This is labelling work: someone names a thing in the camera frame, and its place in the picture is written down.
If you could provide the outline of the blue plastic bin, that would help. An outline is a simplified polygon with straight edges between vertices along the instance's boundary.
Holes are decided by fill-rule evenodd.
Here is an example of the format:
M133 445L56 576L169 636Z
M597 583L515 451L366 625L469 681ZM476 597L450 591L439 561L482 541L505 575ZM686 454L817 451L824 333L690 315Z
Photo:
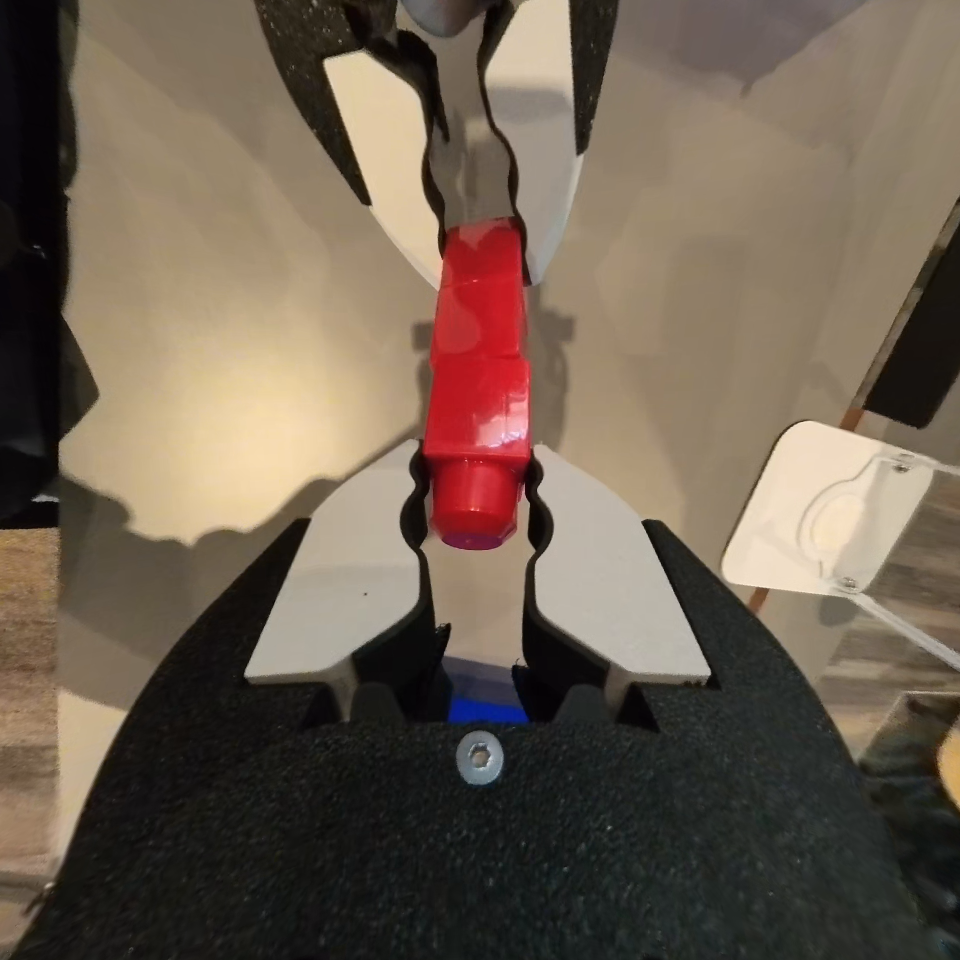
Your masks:
M528 723L511 667L451 655L444 656L442 667L452 687L449 723Z

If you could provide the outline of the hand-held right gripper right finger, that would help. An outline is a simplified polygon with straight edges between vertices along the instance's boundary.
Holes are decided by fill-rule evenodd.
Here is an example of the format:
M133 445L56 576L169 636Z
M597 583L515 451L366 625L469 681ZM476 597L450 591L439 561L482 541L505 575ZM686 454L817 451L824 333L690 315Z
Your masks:
M526 477L521 649L534 681L621 702L633 685L703 687L712 669L641 516L544 444Z

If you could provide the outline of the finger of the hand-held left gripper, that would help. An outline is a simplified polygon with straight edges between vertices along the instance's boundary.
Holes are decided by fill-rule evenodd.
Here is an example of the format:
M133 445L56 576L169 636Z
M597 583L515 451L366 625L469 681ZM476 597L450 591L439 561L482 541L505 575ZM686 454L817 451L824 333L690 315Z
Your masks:
M430 167L447 139L437 61L412 30L328 57L323 72L365 188L365 205L403 258L440 288L445 204Z
M583 158L577 148L570 3L503 2L486 17L480 83L508 158L527 282L539 285L567 228Z

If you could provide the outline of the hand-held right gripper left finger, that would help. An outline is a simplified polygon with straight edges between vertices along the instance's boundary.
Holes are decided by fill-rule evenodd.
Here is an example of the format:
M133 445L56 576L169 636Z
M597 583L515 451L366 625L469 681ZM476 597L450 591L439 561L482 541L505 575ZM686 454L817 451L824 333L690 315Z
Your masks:
M439 669L422 446L403 441L313 512L244 678L320 683L338 702L378 683L427 698Z

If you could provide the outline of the person's black clothing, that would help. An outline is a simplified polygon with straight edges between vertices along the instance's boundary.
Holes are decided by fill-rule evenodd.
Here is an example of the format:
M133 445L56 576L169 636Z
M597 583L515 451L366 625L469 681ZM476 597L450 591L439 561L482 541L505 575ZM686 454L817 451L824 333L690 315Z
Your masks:
M1 3L1 527L59 525L60 445L99 399L65 318L79 3Z

